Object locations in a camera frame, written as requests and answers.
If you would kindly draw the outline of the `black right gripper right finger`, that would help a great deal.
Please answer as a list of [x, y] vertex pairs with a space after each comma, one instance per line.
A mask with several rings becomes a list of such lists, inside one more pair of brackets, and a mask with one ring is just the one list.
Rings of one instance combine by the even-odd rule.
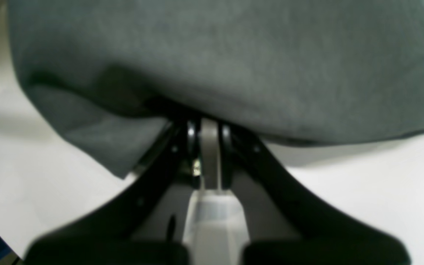
[[331, 206], [294, 178], [250, 131], [213, 123], [219, 187], [245, 215], [243, 265], [410, 265], [395, 237]]

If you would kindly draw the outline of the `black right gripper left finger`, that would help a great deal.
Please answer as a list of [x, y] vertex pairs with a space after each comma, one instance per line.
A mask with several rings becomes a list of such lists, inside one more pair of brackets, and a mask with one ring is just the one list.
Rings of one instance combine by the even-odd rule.
[[174, 125], [158, 153], [126, 190], [88, 215], [41, 236], [27, 265], [191, 265], [183, 235], [193, 168], [206, 119]]

